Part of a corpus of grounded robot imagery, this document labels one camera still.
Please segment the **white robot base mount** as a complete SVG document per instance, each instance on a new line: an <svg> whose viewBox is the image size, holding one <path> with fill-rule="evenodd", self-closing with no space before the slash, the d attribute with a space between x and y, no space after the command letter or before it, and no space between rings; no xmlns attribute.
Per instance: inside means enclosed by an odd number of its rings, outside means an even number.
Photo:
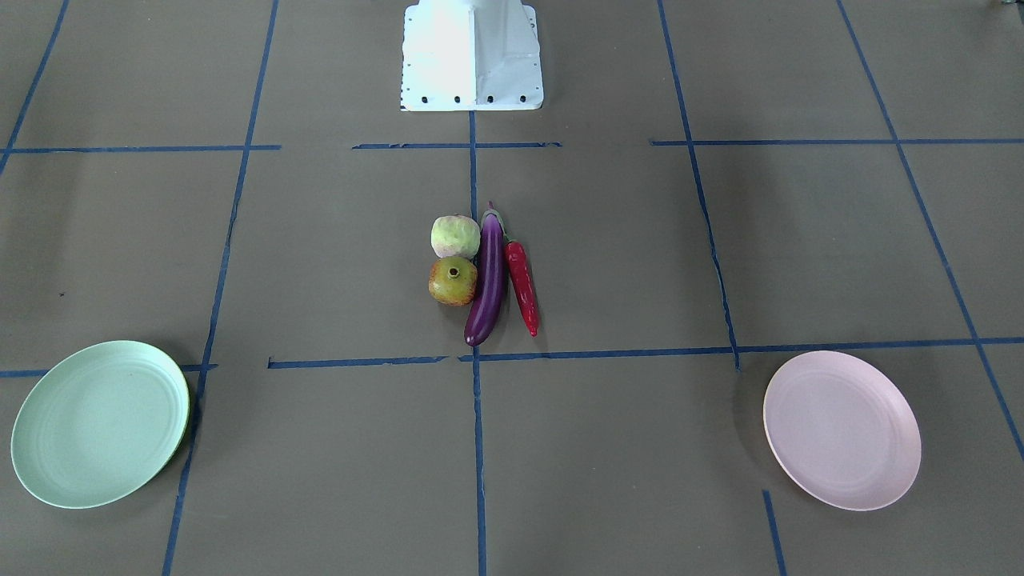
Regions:
<svg viewBox="0 0 1024 576"><path fill-rule="evenodd" d="M522 1L419 1L406 8L400 110L538 110L537 12Z"/></svg>

